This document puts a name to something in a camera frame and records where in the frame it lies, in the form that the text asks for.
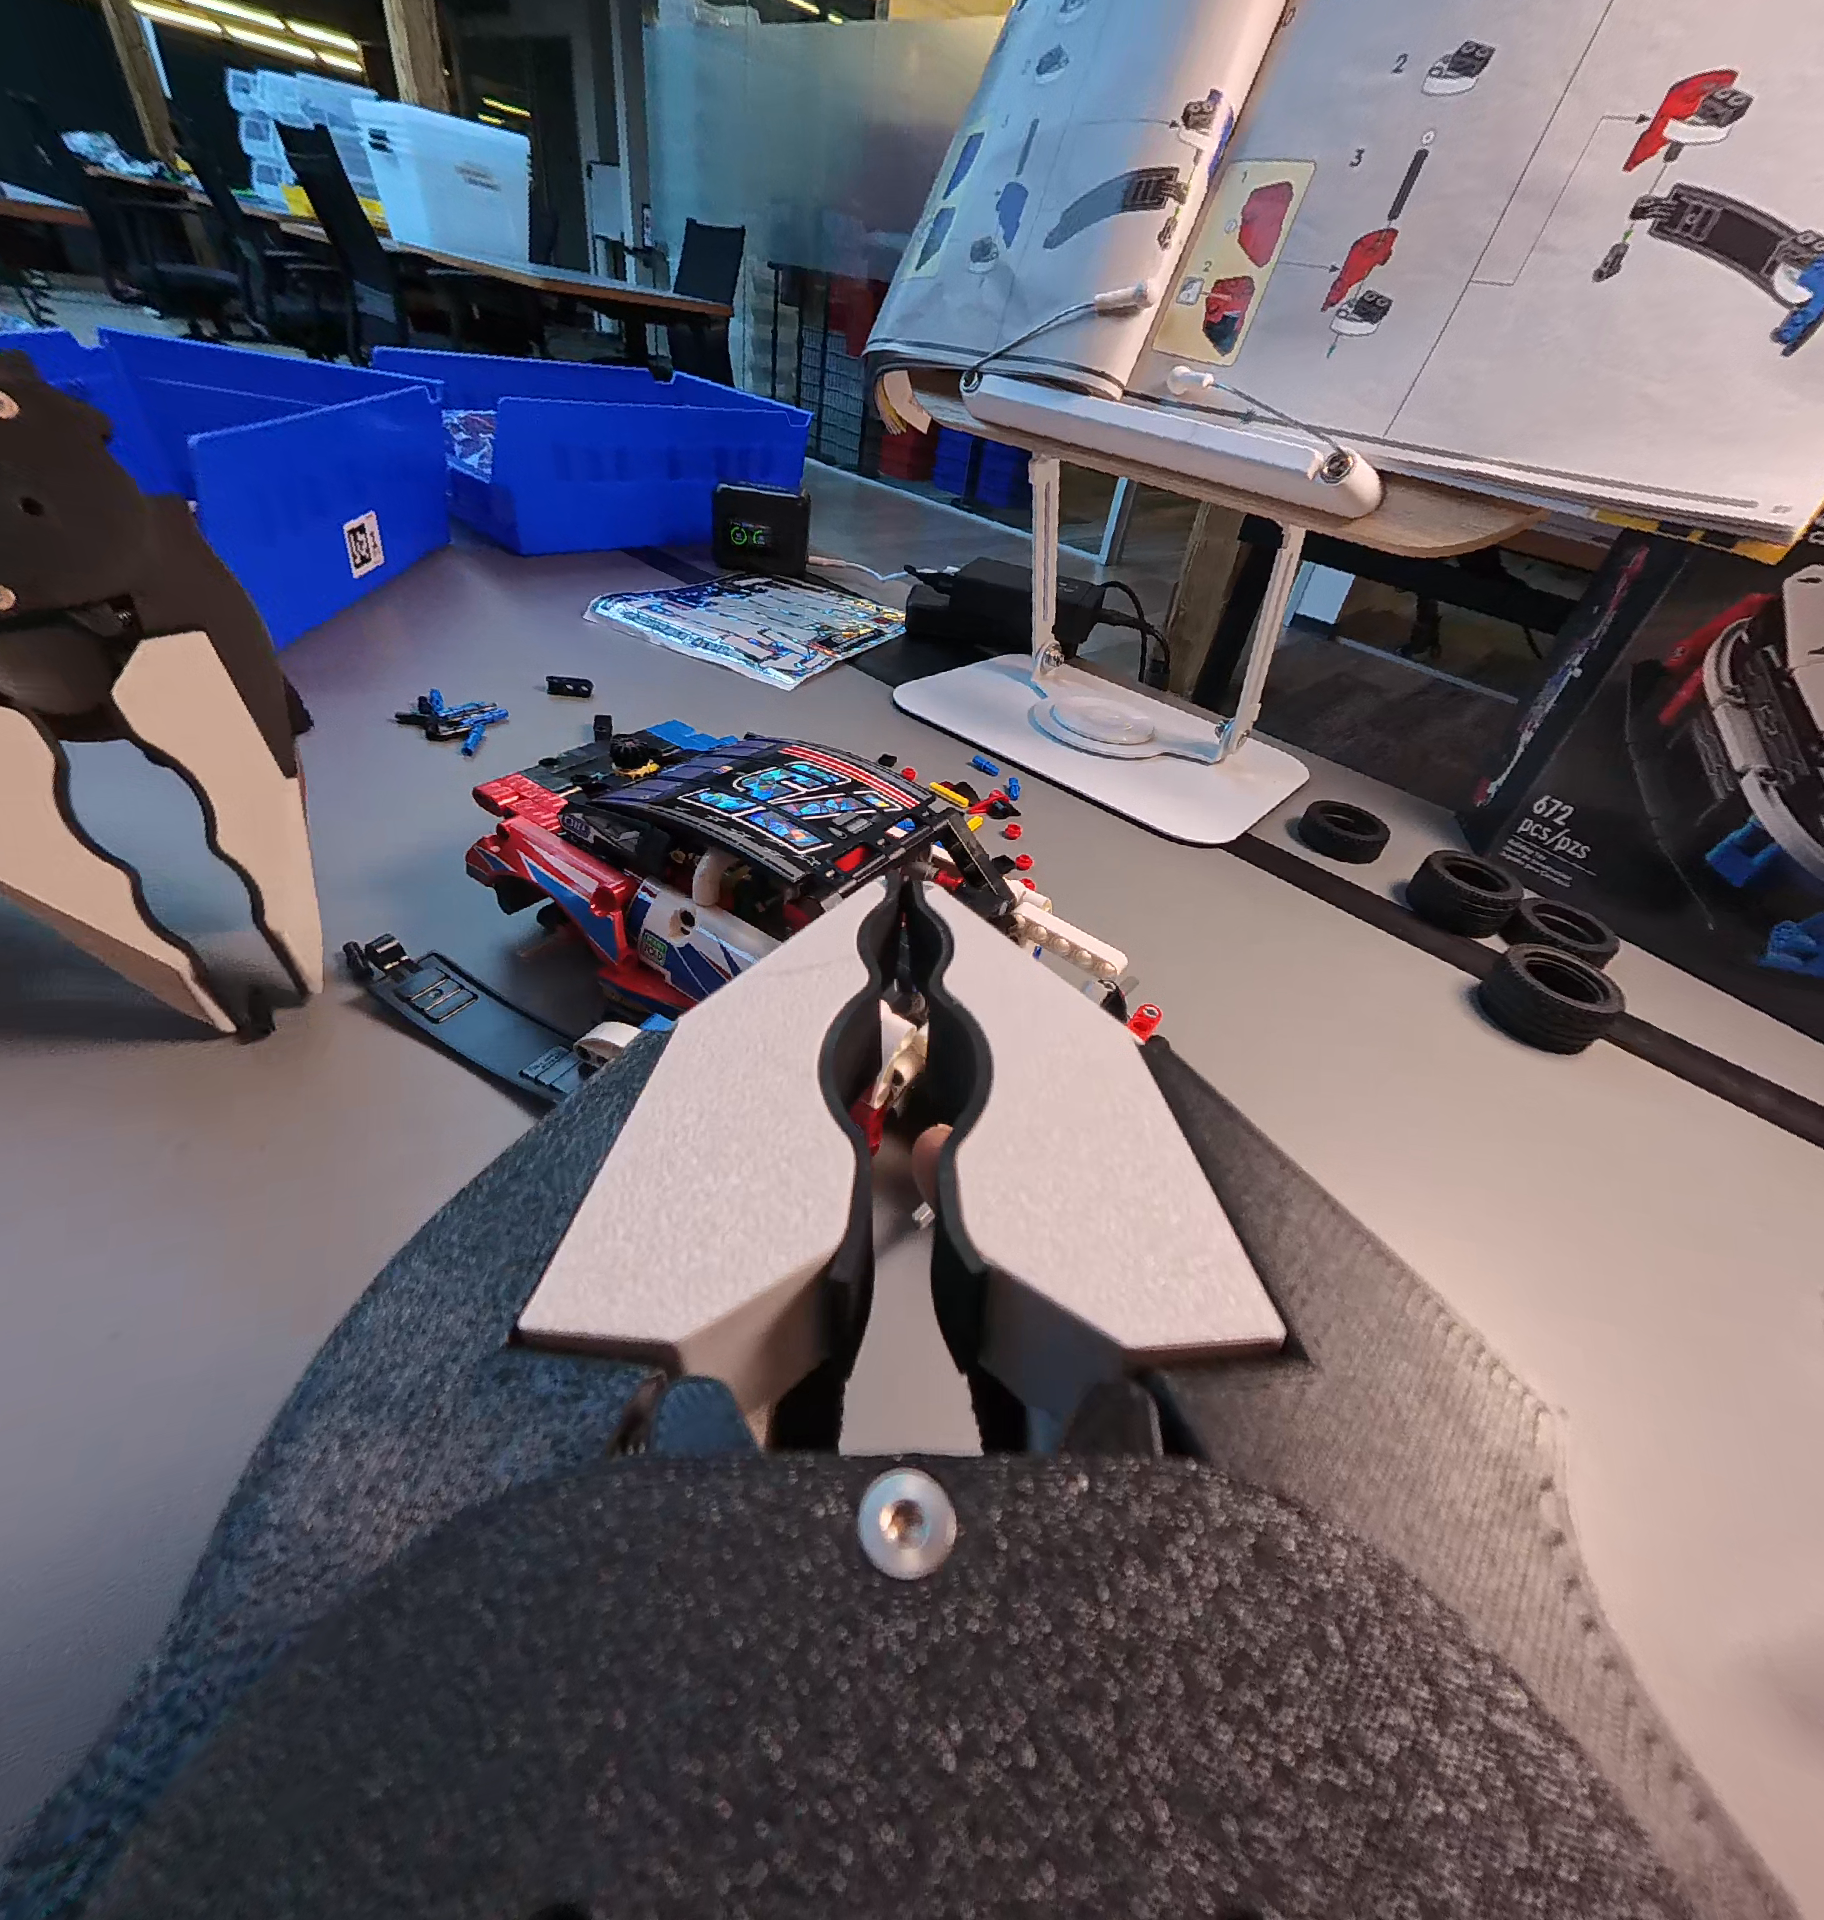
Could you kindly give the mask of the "red white lego race car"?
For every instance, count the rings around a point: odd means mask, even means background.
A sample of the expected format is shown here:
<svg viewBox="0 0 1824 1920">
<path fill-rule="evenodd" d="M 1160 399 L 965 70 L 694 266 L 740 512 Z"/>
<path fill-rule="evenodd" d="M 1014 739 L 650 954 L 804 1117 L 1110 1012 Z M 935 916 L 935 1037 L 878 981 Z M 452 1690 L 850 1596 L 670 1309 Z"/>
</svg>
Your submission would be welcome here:
<svg viewBox="0 0 1824 1920">
<path fill-rule="evenodd" d="M 885 878 L 1014 923 L 1006 865 L 903 768 L 792 739 L 688 723 L 602 734 L 474 790 L 466 852 L 500 915 L 570 930 L 624 1015 L 676 1022 L 843 893 Z"/>
</svg>

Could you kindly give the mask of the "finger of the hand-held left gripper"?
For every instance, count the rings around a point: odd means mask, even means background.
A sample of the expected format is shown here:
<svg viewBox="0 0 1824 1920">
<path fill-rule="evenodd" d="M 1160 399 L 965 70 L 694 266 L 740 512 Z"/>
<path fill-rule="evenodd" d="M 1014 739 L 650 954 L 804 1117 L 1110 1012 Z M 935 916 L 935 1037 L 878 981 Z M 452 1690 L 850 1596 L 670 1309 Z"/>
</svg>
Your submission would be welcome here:
<svg viewBox="0 0 1824 1920">
<path fill-rule="evenodd" d="M 315 995 L 327 923 L 301 773 L 279 767 L 212 642 L 203 630 L 110 642 L 109 705 L 145 756 L 195 790 L 211 852 L 240 878 L 295 994 Z M 231 1037 L 262 1037 L 276 1023 L 263 988 L 221 1003 L 195 951 L 152 916 L 139 878 L 124 878 L 124 893 L 109 891 L 109 951 L 120 951 L 120 970 L 152 995 Z"/>
<path fill-rule="evenodd" d="M 109 951 L 109 891 L 124 893 L 124 878 L 139 870 L 109 852 L 75 814 L 71 756 L 54 729 L 33 705 L 0 698 L 0 898 L 130 979 L 120 951 Z"/>
</svg>

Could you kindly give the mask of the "wooden office desk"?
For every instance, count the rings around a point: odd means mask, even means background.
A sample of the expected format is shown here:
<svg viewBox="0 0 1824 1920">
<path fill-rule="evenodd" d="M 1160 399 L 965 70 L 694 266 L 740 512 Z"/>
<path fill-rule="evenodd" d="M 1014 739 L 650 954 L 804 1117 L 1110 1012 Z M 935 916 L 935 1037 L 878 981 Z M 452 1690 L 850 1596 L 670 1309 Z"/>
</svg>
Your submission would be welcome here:
<svg viewBox="0 0 1824 1920">
<path fill-rule="evenodd" d="M 601 276 L 601 272 L 576 272 L 576 268 L 554 268 L 554 266 L 530 266 L 530 261 L 447 257 L 431 245 L 405 245 L 397 238 L 382 238 L 382 249 L 397 261 L 414 261 L 424 268 L 491 276 L 506 287 L 527 287 L 527 292 L 558 296 L 558 302 L 582 302 L 589 311 L 639 318 L 639 325 L 731 325 L 732 318 L 732 302 L 703 302 L 703 296 L 683 296 L 662 287 L 639 287 L 629 276 Z"/>
</svg>

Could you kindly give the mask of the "black power adapter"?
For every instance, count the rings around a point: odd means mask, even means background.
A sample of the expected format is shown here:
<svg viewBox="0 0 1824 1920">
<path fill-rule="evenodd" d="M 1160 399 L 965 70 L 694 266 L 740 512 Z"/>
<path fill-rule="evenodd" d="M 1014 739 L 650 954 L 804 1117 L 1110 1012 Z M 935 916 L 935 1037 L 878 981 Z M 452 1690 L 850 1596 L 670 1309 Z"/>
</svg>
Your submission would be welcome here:
<svg viewBox="0 0 1824 1920">
<path fill-rule="evenodd" d="M 905 636 L 954 647 L 1022 654 L 1036 647 L 1036 578 L 1014 559 L 916 564 L 905 596 Z M 1103 585 L 1059 577 L 1055 642 L 1066 660 L 1103 616 Z"/>
</svg>

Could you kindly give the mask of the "holographic sticker sheet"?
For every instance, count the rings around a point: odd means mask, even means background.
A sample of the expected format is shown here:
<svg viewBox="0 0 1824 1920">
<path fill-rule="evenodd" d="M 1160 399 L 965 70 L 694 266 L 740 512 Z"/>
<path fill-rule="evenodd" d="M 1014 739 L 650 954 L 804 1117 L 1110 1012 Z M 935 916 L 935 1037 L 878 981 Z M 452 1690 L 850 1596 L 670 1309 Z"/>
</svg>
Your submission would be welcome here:
<svg viewBox="0 0 1824 1920">
<path fill-rule="evenodd" d="M 585 606 L 585 622 L 608 622 L 676 660 L 774 689 L 792 689 L 905 636 L 905 616 L 863 595 L 763 577 L 602 595 Z"/>
</svg>

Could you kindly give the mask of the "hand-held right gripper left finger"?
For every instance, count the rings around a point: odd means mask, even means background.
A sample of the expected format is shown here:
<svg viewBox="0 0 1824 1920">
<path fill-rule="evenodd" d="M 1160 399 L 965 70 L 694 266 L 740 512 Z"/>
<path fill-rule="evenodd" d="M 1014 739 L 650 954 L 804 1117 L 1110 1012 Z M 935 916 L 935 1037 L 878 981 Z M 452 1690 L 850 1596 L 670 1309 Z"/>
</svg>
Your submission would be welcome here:
<svg viewBox="0 0 1824 1920">
<path fill-rule="evenodd" d="M 872 1117 L 903 881 L 688 1012 L 518 1309 L 536 1348 L 709 1379 L 835 1451 L 872 1309 Z"/>
</svg>

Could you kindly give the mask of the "white lego beam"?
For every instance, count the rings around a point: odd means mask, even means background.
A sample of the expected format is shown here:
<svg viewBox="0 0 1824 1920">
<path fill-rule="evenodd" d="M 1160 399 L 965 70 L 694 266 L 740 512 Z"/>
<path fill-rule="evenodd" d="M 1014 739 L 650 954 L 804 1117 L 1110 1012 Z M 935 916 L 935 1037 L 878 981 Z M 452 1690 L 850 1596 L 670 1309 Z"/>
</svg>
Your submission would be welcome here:
<svg viewBox="0 0 1824 1920">
<path fill-rule="evenodd" d="M 1123 947 L 1066 923 L 1055 915 L 1050 893 L 1036 891 L 1026 878 L 1005 878 L 1014 909 L 1005 915 L 1005 935 L 1036 961 L 1059 961 L 1082 973 L 1082 994 L 1113 1012 L 1117 1022 L 1131 1015 L 1131 961 Z"/>
</svg>

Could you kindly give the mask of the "black curved lego panel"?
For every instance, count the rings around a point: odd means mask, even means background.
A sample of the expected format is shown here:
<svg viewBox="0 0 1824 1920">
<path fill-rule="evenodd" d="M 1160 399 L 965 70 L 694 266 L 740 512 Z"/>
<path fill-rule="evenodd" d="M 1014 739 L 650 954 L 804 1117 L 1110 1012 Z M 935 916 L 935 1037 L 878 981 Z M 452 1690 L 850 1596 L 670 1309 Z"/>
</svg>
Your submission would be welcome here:
<svg viewBox="0 0 1824 1920">
<path fill-rule="evenodd" d="M 347 941 L 343 970 L 418 1037 L 545 1109 L 558 1109 L 566 1093 L 589 1086 L 639 1035 L 675 1031 L 662 1015 L 639 1015 L 566 1035 L 560 1023 L 506 1003 L 440 951 L 407 954 L 397 935 Z"/>
</svg>

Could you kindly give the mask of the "black device with green display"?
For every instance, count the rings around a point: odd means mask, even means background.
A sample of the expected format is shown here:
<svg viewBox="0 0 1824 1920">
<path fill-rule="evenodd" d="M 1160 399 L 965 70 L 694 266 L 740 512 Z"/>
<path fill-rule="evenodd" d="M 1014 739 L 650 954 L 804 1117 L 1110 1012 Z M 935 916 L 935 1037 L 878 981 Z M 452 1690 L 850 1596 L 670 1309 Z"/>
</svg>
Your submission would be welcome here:
<svg viewBox="0 0 1824 1920">
<path fill-rule="evenodd" d="M 709 559 L 732 577 L 804 578 L 811 572 L 811 497 L 718 483 L 709 492 Z"/>
</svg>

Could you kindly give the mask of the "pile of small lego pieces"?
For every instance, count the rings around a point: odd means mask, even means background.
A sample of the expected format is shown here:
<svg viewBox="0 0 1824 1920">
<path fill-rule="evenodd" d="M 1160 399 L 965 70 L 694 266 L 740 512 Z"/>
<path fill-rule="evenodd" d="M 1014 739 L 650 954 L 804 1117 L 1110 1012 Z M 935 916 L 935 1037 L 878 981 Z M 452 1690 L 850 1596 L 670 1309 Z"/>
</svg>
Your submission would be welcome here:
<svg viewBox="0 0 1824 1920">
<path fill-rule="evenodd" d="M 926 832 L 926 865 L 937 887 L 959 887 L 965 870 L 955 865 L 954 838 L 942 814 L 959 814 L 965 833 L 988 833 L 984 862 L 995 870 L 1015 870 L 1022 887 L 1036 887 L 1036 852 L 1022 846 L 1022 778 L 997 778 L 988 761 L 972 761 L 972 773 L 935 773 L 926 785 L 921 832 Z"/>
</svg>

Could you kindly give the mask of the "small parts drawer cabinet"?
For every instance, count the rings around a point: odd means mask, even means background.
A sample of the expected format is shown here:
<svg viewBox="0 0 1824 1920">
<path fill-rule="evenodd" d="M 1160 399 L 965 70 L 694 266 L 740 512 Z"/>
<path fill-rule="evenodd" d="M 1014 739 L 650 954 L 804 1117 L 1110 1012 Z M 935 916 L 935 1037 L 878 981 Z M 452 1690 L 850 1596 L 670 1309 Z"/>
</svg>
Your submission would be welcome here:
<svg viewBox="0 0 1824 1920">
<path fill-rule="evenodd" d="M 769 311 L 756 346 L 764 392 L 811 418 L 809 457 L 878 472 L 884 424 L 872 418 L 863 346 L 885 285 L 780 261 L 764 272 Z"/>
</svg>

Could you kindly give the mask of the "small black lego piece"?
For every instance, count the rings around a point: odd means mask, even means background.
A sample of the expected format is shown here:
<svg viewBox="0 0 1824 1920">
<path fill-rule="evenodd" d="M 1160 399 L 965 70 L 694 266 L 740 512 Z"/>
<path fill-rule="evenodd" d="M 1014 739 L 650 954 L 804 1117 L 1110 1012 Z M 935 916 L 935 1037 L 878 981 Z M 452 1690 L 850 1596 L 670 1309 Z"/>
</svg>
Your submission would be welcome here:
<svg viewBox="0 0 1824 1920">
<path fill-rule="evenodd" d="M 857 923 L 857 954 L 868 961 L 878 1007 L 905 1023 L 930 1022 L 916 930 L 905 916 L 905 878 L 884 881 L 884 898 Z"/>
</svg>

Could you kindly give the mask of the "row of small storage bins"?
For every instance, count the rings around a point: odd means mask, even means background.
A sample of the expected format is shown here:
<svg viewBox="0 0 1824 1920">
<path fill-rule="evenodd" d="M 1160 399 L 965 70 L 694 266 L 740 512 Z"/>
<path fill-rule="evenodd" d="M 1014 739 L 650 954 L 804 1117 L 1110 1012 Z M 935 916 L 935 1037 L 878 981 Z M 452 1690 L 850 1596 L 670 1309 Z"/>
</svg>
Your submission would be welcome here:
<svg viewBox="0 0 1824 1920">
<path fill-rule="evenodd" d="M 872 472 L 885 483 L 916 483 L 954 505 L 984 514 L 1029 512 L 1029 457 L 1015 447 L 979 441 L 955 425 L 884 431 Z"/>
</svg>

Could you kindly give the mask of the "black angled connector piece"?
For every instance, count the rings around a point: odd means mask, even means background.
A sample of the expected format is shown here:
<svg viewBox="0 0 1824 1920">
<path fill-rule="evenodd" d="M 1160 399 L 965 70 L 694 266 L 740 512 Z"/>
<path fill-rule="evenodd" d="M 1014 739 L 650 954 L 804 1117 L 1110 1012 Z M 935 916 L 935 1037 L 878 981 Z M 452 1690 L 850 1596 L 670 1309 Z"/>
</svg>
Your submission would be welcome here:
<svg viewBox="0 0 1824 1920">
<path fill-rule="evenodd" d="M 457 744 L 460 756 L 480 756 L 483 739 L 509 718 L 498 698 L 452 705 L 440 687 L 424 689 L 407 709 L 397 709 L 399 729 L 424 734 L 428 744 Z"/>
</svg>

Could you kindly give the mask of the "black lego set box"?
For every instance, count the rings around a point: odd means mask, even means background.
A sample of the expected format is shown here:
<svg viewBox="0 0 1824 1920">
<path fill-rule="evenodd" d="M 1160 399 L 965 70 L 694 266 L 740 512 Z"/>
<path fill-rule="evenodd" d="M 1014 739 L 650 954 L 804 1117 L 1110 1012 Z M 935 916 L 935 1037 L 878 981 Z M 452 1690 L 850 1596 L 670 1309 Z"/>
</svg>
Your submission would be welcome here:
<svg viewBox="0 0 1824 1920">
<path fill-rule="evenodd" d="M 1824 1044 L 1824 512 L 1794 545 L 1627 529 L 1457 827 Z"/>
</svg>

